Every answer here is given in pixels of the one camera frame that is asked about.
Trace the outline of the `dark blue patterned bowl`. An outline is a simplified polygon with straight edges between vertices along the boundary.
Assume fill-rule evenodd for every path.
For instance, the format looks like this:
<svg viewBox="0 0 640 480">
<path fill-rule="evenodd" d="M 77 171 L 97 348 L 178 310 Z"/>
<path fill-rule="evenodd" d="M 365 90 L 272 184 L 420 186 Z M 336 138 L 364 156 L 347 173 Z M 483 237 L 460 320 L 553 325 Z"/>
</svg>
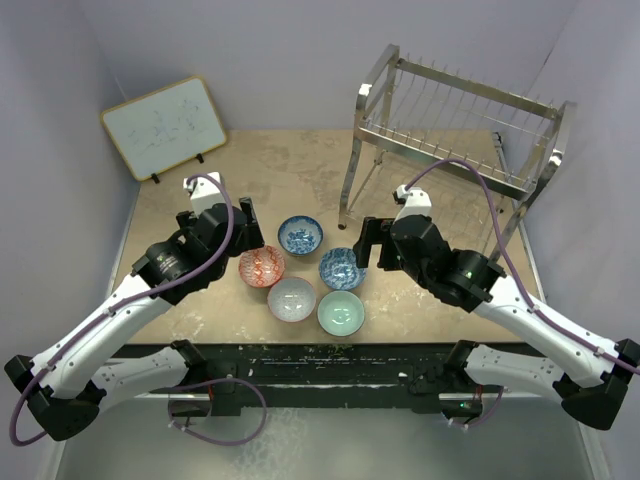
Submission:
<svg viewBox="0 0 640 480">
<path fill-rule="evenodd" d="M 367 269 L 356 265 L 356 255 L 351 248 L 337 247 L 321 258 L 319 274 L 322 281 L 333 290 L 351 291 L 366 278 Z"/>
</svg>

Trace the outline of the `grey hexagon red-rim bowl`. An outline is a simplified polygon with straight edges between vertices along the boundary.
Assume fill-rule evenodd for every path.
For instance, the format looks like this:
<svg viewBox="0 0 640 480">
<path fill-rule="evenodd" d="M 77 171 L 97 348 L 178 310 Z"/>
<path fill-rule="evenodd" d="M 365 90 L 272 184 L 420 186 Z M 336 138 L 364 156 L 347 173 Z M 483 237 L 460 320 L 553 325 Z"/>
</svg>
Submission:
<svg viewBox="0 0 640 480">
<path fill-rule="evenodd" d="M 300 277 L 283 278 L 273 285 L 267 295 L 267 305 L 279 320 L 296 323 L 311 315 L 317 296 L 313 286 Z"/>
</svg>

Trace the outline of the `mint green bowl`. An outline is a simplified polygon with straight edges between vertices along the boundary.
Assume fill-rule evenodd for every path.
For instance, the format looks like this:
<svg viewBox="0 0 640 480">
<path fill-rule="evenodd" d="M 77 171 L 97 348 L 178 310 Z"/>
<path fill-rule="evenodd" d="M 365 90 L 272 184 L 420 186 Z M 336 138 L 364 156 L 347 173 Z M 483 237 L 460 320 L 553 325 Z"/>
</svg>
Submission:
<svg viewBox="0 0 640 480">
<path fill-rule="evenodd" d="M 329 335 L 348 337 L 364 325 L 364 305 L 358 296 L 349 291 L 333 291 L 320 300 L 317 319 Z"/>
</svg>

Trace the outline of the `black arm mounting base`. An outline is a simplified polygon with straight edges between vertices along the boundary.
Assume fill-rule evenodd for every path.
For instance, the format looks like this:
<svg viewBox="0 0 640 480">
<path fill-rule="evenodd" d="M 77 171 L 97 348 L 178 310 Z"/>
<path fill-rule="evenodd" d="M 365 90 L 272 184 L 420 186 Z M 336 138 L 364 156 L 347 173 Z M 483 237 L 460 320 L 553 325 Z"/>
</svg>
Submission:
<svg viewBox="0 0 640 480">
<path fill-rule="evenodd" d="M 217 416 L 243 408 L 402 409 L 469 421 L 486 388 L 446 368 L 449 344 L 203 344 L 182 385 Z"/>
</svg>

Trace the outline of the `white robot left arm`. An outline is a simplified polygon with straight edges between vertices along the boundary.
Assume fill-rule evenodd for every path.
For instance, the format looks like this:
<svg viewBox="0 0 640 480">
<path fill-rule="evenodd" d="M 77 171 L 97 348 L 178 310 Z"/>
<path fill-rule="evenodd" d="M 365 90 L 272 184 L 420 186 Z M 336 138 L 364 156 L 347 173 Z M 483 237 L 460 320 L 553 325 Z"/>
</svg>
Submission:
<svg viewBox="0 0 640 480">
<path fill-rule="evenodd" d="M 250 198 L 220 201 L 199 214 L 182 212 L 179 230 L 152 244 L 111 296 L 46 351 L 16 355 L 4 366 L 44 435 L 64 441 L 116 404 L 158 389 L 194 392 L 214 368 L 188 340 L 154 354 L 115 359 L 142 327 L 188 295 L 223 277 L 230 258 L 263 246 Z"/>
</svg>

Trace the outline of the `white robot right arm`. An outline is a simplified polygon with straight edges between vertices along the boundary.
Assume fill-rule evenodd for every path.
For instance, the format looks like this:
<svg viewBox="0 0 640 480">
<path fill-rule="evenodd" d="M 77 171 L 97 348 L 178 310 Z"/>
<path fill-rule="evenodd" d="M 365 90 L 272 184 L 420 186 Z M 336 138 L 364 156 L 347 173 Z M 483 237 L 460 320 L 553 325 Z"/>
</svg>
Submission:
<svg viewBox="0 0 640 480">
<path fill-rule="evenodd" d="M 428 216 L 365 218 L 353 247 L 359 267 L 368 265 L 374 245 L 380 269 L 406 273 L 440 302 L 502 326 L 537 352 L 459 341 L 444 369 L 452 389 L 507 387 L 547 398 L 588 427 L 612 427 L 639 372 L 638 343 L 615 342 L 568 320 L 484 255 L 450 248 Z"/>
</svg>

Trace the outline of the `steel dish rack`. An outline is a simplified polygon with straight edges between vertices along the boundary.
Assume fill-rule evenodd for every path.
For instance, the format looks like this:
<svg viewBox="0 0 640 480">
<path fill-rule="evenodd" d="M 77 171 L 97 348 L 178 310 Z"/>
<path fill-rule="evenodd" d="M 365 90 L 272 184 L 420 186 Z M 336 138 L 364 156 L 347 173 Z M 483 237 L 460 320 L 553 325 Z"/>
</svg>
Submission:
<svg viewBox="0 0 640 480">
<path fill-rule="evenodd" d="M 496 240 L 521 222 L 566 152 L 577 105 L 546 105 L 427 66 L 388 45 L 359 87 L 338 227 L 396 214 L 392 192 L 437 160 L 418 185 L 455 248 L 497 260 Z"/>
</svg>

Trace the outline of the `orange patterned bowl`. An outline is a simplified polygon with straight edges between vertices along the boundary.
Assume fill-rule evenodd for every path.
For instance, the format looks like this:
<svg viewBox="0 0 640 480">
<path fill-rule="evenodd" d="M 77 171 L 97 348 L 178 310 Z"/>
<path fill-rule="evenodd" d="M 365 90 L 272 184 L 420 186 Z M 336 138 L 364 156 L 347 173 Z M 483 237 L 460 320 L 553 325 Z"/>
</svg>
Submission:
<svg viewBox="0 0 640 480">
<path fill-rule="evenodd" d="M 254 288 L 268 288 L 281 280 L 286 270 L 284 255 L 273 246 L 244 252 L 239 257 L 241 280 Z"/>
</svg>

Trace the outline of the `blue floral rim bowl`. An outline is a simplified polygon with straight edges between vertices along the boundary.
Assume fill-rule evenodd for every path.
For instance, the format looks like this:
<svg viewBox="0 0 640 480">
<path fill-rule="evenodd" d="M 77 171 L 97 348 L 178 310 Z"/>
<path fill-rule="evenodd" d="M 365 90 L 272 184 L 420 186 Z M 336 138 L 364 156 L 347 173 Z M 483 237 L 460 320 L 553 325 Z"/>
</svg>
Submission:
<svg viewBox="0 0 640 480">
<path fill-rule="evenodd" d="M 324 239 L 320 223 L 306 215 L 286 219 L 279 227 L 277 239 L 281 247 L 294 256 L 305 256 L 315 252 Z"/>
</svg>

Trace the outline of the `yellow framed whiteboard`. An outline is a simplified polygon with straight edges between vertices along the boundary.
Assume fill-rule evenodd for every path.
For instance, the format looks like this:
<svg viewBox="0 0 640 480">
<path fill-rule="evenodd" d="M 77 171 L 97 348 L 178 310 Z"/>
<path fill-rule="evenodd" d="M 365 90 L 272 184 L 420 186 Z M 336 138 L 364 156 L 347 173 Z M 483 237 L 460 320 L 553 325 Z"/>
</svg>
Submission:
<svg viewBox="0 0 640 480">
<path fill-rule="evenodd" d="M 209 89 L 199 76 L 107 109 L 100 120 L 139 182 L 227 142 Z"/>
</svg>

